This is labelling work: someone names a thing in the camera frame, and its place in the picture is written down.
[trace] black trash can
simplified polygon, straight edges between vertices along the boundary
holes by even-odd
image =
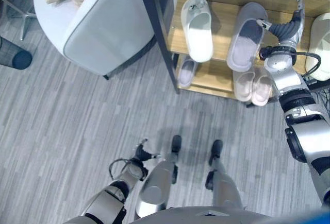
[[[28,51],[0,37],[0,64],[23,70],[32,62],[32,55]]]

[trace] black cable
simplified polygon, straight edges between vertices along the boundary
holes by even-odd
[[[120,161],[124,161],[125,162],[125,166],[123,167],[123,169],[130,163],[130,160],[128,159],[123,159],[123,158],[119,158],[114,160],[110,165],[109,165],[109,173],[110,173],[110,177],[113,180],[113,175],[112,175],[112,167],[115,163],[120,162]]]
[[[277,53],[272,53],[272,55],[302,55],[302,56],[308,56],[308,57],[313,57],[313,58],[316,58],[318,60],[317,64],[314,65],[309,71],[307,71],[303,77],[306,77],[306,76],[309,76],[310,74],[314,73],[321,65],[321,57],[315,53],[301,53],[301,52],[298,52],[298,53],[288,53],[286,51],[280,51],[280,52],[277,52]]]

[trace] slipper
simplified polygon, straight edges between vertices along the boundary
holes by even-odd
[[[227,64],[233,71],[245,72],[253,66],[264,34],[257,19],[267,20],[268,16],[263,6],[254,2],[245,4],[237,15],[227,55]]]
[[[213,56],[211,12],[206,0],[187,0],[181,10],[189,56],[198,63]]]
[[[198,63],[192,60],[189,56],[184,59],[178,77],[180,87],[187,88],[190,86],[192,79],[195,76]]]
[[[267,104],[272,92],[272,80],[265,68],[255,68],[255,74],[251,102],[256,106],[263,107]]]
[[[255,73],[253,67],[246,72],[233,71],[234,94],[238,100],[246,102],[252,98],[254,77]]]
[[[322,14],[314,20],[310,31],[309,52],[321,56],[321,65],[311,76],[319,81],[330,79],[330,13]],[[306,70],[309,71],[316,64],[316,58],[307,57]]]

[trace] gray carpet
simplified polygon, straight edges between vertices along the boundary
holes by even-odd
[[[110,182],[109,163],[147,149],[165,155],[183,138],[169,206],[210,205],[204,187],[215,139],[250,211],[271,216],[320,206],[308,168],[286,144],[278,103],[247,109],[238,101],[175,94],[158,46],[109,81],[63,58],[33,21],[2,16],[0,36],[30,51],[30,68],[0,66],[0,223],[62,223]],[[147,163],[151,169],[156,161]],[[124,223],[133,219],[138,184]]]

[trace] shoe rack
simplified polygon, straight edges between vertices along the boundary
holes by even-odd
[[[171,73],[174,72],[174,78],[177,79],[178,69],[177,65],[181,64],[182,59],[188,54],[185,35],[181,25],[180,12],[183,4],[186,0],[177,0],[172,23],[169,33],[163,31],[163,37],[165,40],[165,47],[170,53],[174,55],[171,57],[171,65],[168,65],[168,70]],[[214,55],[213,58],[205,63],[199,64],[192,85],[185,90],[200,92],[204,94],[211,94],[227,98],[235,98],[234,86],[233,86],[233,72],[226,64],[227,52],[230,45],[230,40],[233,36],[236,16],[240,8],[248,2],[257,2],[261,4],[267,11],[269,21],[272,23],[286,23],[291,20],[293,11],[296,10],[297,3],[295,0],[207,0],[211,9],[212,15],[212,39]],[[308,51],[310,29],[313,20],[326,12],[330,12],[330,0],[304,0],[305,1],[305,29],[302,36],[302,40],[297,48],[297,51]],[[146,4],[146,9],[150,15],[150,5]],[[155,27],[153,20],[155,19],[155,13],[150,16],[151,22]],[[157,39],[161,48],[164,59],[166,53],[163,53],[162,42]],[[277,38],[266,31],[262,46],[275,46],[277,45]],[[305,73],[305,56],[298,56],[294,69],[300,73]],[[255,66],[263,66],[258,56],[255,60]]]

